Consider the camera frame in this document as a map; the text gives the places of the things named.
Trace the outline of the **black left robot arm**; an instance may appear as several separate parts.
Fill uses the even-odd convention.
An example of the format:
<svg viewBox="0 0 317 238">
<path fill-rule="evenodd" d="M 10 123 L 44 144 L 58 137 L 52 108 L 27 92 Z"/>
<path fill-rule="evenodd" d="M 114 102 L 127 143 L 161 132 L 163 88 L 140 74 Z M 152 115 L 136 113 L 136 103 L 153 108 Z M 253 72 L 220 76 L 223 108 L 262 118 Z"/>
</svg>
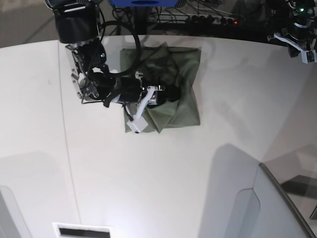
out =
<svg viewBox="0 0 317 238">
<path fill-rule="evenodd" d="M 301 56 L 303 63 L 317 61 L 317 2 L 315 0 L 287 0 L 289 20 L 280 36 L 288 45 L 291 57 Z"/>
</svg>

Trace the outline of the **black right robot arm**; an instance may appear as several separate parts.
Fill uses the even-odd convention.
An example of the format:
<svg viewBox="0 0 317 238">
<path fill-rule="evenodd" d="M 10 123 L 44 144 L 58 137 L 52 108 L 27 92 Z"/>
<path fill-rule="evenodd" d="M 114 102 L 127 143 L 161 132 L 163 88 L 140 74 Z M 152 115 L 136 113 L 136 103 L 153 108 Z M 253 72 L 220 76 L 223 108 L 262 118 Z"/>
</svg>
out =
<svg viewBox="0 0 317 238">
<path fill-rule="evenodd" d="M 179 87 L 143 78 L 137 70 L 142 52 L 138 34 L 122 21 L 106 21 L 98 0 L 47 0 L 45 4 L 53 11 L 58 39 L 73 60 L 71 76 L 82 104 L 157 106 L 180 99 Z M 106 63 L 103 38 L 108 26 L 123 27 L 134 38 L 135 57 L 122 72 L 112 73 Z"/>
</svg>

